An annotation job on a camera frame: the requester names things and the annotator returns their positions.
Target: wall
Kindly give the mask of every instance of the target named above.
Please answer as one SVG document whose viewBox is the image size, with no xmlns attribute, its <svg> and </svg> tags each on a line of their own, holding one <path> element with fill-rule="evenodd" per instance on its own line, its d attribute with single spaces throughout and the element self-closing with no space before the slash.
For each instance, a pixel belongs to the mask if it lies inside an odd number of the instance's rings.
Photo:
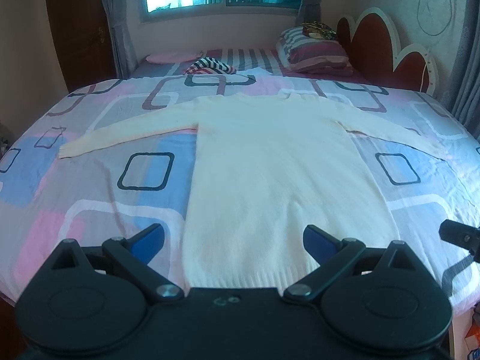
<svg viewBox="0 0 480 360">
<path fill-rule="evenodd" d="M 322 0 L 323 20 L 336 27 L 344 0 Z M 229 14 L 141 23 L 138 0 L 127 0 L 130 35 L 141 60 L 162 50 L 275 48 L 278 36 L 294 25 L 294 16 Z"/>
<path fill-rule="evenodd" d="M 430 48 L 438 66 L 440 86 L 437 97 L 446 87 L 448 77 L 457 55 L 458 44 L 465 16 L 466 0 L 453 0 L 454 18 L 450 27 L 442 35 L 431 37 L 420 29 L 417 22 L 419 0 L 347 0 L 345 13 L 355 19 L 367 8 L 379 7 L 390 15 L 397 27 L 402 47 L 411 43 L 420 43 Z M 423 27 L 431 33 L 438 32 L 446 25 L 449 18 L 448 0 L 429 0 L 430 11 L 422 0 L 420 19 Z"/>
<path fill-rule="evenodd" d="M 67 94 L 45 0 L 0 0 L 1 134 L 18 138 Z"/>
</svg>

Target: headboard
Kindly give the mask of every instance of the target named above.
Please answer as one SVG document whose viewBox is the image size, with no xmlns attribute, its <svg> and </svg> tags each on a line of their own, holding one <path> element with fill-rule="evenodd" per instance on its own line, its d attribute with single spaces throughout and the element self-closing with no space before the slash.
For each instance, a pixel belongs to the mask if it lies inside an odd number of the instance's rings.
<svg viewBox="0 0 480 360">
<path fill-rule="evenodd" d="M 351 16 L 341 18 L 337 34 L 352 66 L 372 84 L 435 94 L 434 59 L 418 43 L 402 49 L 392 19 L 380 8 L 367 9 L 356 22 Z"/>
</svg>

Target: wire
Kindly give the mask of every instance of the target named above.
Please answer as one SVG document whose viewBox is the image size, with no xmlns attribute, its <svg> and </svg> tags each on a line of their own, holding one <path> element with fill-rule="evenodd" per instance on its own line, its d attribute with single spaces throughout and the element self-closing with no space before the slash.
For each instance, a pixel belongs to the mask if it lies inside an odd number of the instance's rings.
<svg viewBox="0 0 480 360">
<path fill-rule="evenodd" d="M 450 26 L 450 23 L 452 22 L 453 20 L 453 2 L 452 0 L 448 0 L 449 1 L 449 4 L 450 4 L 450 17 L 448 19 L 448 23 L 445 25 L 445 27 L 443 27 L 443 29 L 437 33 L 431 33 L 431 32 L 428 32 L 427 30 L 425 30 L 422 26 L 422 23 L 420 22 L 420 4 L 422 2 L 422 0 L 418 0 L 418 5 L 417 5 L 417 22 L 418 22 L 418 26 L 420 27 L 420 29 L 426 33 L 427 35 L 429 36 L 439 36 L 441 34 L 443 34 L 446 29 Z"/>
<path fill-rule="evenodd" d="M 426 0 L 427 2 L 427 9 L 428 9 L 428 13 L 430 13 L 430 17 L 433 17 L 434 14 L 431 12 L 431 7 L 430 7 L 430 0 Z"/>
</svg>

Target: pillow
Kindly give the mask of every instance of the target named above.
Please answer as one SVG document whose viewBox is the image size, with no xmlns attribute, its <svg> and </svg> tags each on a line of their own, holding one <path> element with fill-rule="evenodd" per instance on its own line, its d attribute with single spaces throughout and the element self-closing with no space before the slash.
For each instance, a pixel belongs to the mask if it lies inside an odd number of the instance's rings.
<svg viewBox="0 0 480 360">
<path fill-rule="evenodd" d="M 203 51 L 164 51 L 150 54 L 146 60 L 151 64 L 178 64 L 180 62 L 195 61 L 203 57 Z"/>
<path fill-rule="evenodd" d="M 277 43 L 277 52 L 284 67 L 292 71 L 311 72 L 328 68 L 331 72 L 325 74 L 337 74 L 342 69 L 347 72 L 338 75 L 353 74 L 349 57 L 340 43 L 305 36 L 303 27 L 283 31 Z"/>
</svg>

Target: mattress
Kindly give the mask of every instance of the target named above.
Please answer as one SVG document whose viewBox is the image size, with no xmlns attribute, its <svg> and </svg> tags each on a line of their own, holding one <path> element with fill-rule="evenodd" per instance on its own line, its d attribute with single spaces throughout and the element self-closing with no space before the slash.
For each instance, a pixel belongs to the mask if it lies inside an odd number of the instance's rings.
<svg viewBox="0 0 480 360">
<path fill-rule="evenodd" d="M 239 74 L 242 71 L 254 68 L 263 68 L 275 76 L 299 77 L 317 80 L 341 80 L 347 83 L 369 84 L 369 82 L 354 69 L 353 75 L 348 77 L 333 76 L 330 74 L 297 73 L 285 68 L 278 58 L 277 50 L 264 49 L 224 49 L 209 50 L 206 56 L 218 59 L 234 66 Z M 192 64 L 192 61 L 177 64 L 151 64 L 146 60 L 131 75 L 132 78 L 166 77 L 183 74 Z"/>
<path fill-rule="evenodd" d="M 149 266 L 184 286 L 181 240 L 195 162 L 195 130 L 126 142 L 72 159 L 59 160 L 57 153 L 62 144 L 117 121 L 202 95 L 236 92 L 317 93 L 443 144 L 446 161 L 350 132 L 401 238 L 442 286 L 454 312 L 461 314 L 476 303 L 479 267 L 465 250 L 438 236 L 440 223 L 447 218 L 480 224 L 480 144 L 463 126 L 424 93 L 255 75 L 111 80 L 78 90 L 56 104 L 0 162 L 0 291 L 18 299 L 64 238 L 95 246 L 109 237 L 131 237 L 152 223 L 163 225 L 166 241 Z"/>
</svg>

